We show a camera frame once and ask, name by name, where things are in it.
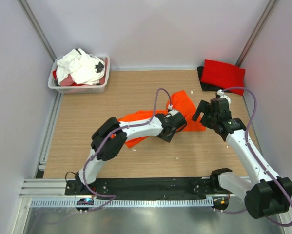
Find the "orange t shirt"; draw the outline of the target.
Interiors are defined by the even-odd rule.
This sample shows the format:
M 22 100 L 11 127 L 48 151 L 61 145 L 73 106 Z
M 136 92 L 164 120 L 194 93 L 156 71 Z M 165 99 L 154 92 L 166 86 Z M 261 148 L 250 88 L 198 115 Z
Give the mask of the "orange t shirt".
M 177 128 L 177 132 L 185 131 L 185 132 L 202 132 L 206 130 L 199 121 L 201 118 L 199 117 L 197 121 L 192 120 L 192 116 L 196 112 L 196 107 L 188 97 L 187 93 L 184 90 L 177 91 L 171 96 L 173 108 L 179 111 L 186 120 L 186 124 Z M 152 110 L 140 110 L 133 114 L 128 114 L 122 118 L 119 118 L 118 121 L 136 121 L 136 120 L 144 120 L 150 118 L 152 115 Z

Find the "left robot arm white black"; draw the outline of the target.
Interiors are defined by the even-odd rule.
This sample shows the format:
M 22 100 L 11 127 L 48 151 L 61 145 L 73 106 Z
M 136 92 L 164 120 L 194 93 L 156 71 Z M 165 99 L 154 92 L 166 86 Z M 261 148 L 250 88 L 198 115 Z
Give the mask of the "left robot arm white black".
M 176 131 L 187 122 L 181 112 L 172 109 L 167 114 L 158 113 L 136 121 L 108 119 L 93 135 L 90 154 L 82 169 L 75 175 L 76 191 L 88 195 L 106 161 L 117 156 L 128 141 L 156 136 L 170 142 Z

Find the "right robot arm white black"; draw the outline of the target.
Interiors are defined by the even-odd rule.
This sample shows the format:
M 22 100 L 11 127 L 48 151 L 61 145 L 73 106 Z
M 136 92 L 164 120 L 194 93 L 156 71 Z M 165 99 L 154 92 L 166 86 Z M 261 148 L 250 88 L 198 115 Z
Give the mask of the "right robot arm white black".
M 239 157 L 249 181 L 237 176 L 231 169 L 211 172 L 209 186 L 215 193 L 227 190 L 240 198 L 254 219 L 287 212 L 291 206 L 292 182 L 282 178 L 262 157 L 253 144 L 242 120 L 232 118 L 225 98 L 202 100 L 192 116 L 208 129 L 214 130 Z

